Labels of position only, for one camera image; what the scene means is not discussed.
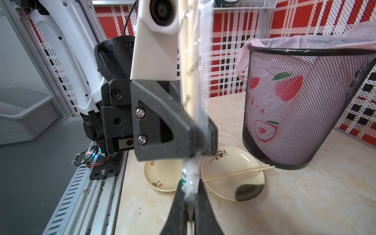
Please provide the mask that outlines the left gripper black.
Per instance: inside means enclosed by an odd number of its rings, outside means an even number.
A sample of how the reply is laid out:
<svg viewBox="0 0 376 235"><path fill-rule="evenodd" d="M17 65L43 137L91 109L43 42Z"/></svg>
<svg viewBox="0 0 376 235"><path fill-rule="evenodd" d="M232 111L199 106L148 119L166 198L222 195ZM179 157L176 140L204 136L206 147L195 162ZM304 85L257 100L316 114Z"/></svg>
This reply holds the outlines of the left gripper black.
<svg viewBox="0 0 376 235"><path fill-rule="evenodd" d="M134 149L139 162L192 158L198 128L181 104L179 81L114 79L102 87L108 154Z"/></svg>

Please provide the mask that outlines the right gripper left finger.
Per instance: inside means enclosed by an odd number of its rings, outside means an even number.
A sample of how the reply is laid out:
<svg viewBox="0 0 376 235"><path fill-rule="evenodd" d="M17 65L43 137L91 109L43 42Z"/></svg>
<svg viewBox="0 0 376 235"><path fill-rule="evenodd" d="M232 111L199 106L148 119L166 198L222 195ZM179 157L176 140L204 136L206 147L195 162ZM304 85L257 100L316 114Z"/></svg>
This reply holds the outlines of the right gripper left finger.
<svg viewBox="0 0 376 235"><path fill-rule="evenodd" d="M170 208L168 218L160 235L186 235L188 212L186 209L185 193L182 191L182 180L179 181L176 194Z"/></svg>

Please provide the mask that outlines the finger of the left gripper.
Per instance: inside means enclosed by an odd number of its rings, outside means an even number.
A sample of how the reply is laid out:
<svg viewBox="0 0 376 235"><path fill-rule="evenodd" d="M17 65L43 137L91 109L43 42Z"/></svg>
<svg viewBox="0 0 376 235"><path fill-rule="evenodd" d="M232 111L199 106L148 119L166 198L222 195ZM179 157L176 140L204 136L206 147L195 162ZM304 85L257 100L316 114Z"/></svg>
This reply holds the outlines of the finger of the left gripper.
<svg viewBox="0 0 376 235"><path fill-rule="evenodd" d="M208 119L208 135L205 141L204 156L213 156L218 151L218 128L212 119Z"/></svg>

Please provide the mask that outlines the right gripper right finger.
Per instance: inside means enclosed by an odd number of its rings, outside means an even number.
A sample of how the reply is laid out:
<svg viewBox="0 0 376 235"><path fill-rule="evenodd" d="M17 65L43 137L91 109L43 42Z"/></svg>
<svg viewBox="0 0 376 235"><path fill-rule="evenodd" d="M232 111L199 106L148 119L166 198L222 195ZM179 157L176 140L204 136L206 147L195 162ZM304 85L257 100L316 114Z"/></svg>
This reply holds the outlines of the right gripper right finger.
<svg viewBox="0 0 376 235"><path fill-rule="evenodd" d="M195 235L223 235L223 231L213 213L202 179L199 181L198 193L195 196L193 218Z"/></svg>

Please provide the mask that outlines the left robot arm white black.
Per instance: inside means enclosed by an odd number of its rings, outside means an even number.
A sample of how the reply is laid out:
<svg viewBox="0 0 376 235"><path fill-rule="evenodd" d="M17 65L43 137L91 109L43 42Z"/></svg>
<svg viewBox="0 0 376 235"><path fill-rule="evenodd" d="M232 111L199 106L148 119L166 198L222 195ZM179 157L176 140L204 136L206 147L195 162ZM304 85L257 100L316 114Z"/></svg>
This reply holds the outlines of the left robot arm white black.
<svg viewBox="0 0 376 235"><path fill-rule="evenodd" d="M135 1L136 31L108 39L91 1L16 1L62 60L87 137L140 162L216 154L206 112L211 1Z"/></svg>

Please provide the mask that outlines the cream plate with flowers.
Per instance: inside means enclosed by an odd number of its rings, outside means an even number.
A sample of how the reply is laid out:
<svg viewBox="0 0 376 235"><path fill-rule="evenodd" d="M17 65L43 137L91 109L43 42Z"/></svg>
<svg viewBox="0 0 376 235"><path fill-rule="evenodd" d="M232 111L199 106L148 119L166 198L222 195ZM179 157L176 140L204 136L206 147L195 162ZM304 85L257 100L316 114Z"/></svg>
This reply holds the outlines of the cream plate with flowers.
<svg viewBox="0 0 376 235"><path fill-rule="evenodd" d="M144 178L154 190L175 192L182 177L182 159L153 160L144 164Z"/></svg>

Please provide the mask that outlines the cream plate with black mark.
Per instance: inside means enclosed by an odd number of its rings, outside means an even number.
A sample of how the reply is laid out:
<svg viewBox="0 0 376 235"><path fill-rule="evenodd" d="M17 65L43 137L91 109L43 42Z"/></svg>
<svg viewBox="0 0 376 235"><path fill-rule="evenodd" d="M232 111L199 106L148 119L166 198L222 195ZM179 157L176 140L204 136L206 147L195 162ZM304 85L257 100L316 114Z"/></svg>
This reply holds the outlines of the cream plate with black mark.
<svg viewBox="0 0 376 235"><path fill-rule="evenodd" d="M257 197L264 188L262 171L234 175L259 166L248 152L232 146L220 146L215 155L201 163L201 176L209 178L204 184L217 196L234 202L249 201Z"/></svg>

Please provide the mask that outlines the black mesh trash bin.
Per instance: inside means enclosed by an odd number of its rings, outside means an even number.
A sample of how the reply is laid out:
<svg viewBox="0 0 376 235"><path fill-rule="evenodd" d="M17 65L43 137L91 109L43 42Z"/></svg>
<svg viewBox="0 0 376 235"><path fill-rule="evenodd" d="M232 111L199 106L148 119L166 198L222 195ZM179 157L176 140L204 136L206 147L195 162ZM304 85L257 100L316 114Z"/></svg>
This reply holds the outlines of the black mesh trash bin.
<svg viewBox="0 0 376 235"><path fill-rule="evenodd" d="M248 46L242 141L258 160L304 168L376 64L362 49Z"/></svg>

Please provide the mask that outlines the teal alarm clock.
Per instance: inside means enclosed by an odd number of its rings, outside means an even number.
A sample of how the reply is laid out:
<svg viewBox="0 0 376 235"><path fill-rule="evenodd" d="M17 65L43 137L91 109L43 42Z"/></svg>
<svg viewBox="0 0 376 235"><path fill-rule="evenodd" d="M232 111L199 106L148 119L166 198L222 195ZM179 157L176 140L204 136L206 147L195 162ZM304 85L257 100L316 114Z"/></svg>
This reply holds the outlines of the teal alarm clock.
<svg viewBox="0 0 376 235"><path fill-rule="evenodd" d="M215 5L218 8L224 7L233 7L236 5L240 0L215 0Z"/></svg>

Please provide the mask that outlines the grey bin outside cell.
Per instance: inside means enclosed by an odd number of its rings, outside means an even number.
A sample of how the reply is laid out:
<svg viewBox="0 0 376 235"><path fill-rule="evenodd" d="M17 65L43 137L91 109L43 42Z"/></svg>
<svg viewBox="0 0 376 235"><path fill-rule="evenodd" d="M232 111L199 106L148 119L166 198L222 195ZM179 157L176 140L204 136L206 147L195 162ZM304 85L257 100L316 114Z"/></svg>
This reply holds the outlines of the grey bin outside cell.
<svg viewBox="0 0 376 235"><path fill-rule="evenodd" d="M51 95L25 87L1 89L1 145L31 141L58 118Z"/></svg>

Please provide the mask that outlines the pink plastic bin liner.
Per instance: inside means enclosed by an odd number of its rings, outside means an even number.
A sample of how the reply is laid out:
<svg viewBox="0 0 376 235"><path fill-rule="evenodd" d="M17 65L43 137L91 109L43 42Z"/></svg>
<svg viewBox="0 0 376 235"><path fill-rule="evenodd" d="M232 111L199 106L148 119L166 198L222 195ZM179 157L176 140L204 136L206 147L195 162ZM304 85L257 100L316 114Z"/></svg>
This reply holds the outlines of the pink plastic bin liner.
<svg viewBox="0 0 376 235"><path fill-rule="evenodd" d="M293 37L277 37L271 39L250 38L238 53L236 68L237 77L246 82L241 74L248 68L248 46L270 49L376 49L376 23L373 21L356 24L351 30L341 35L296 35Z"/></svg>

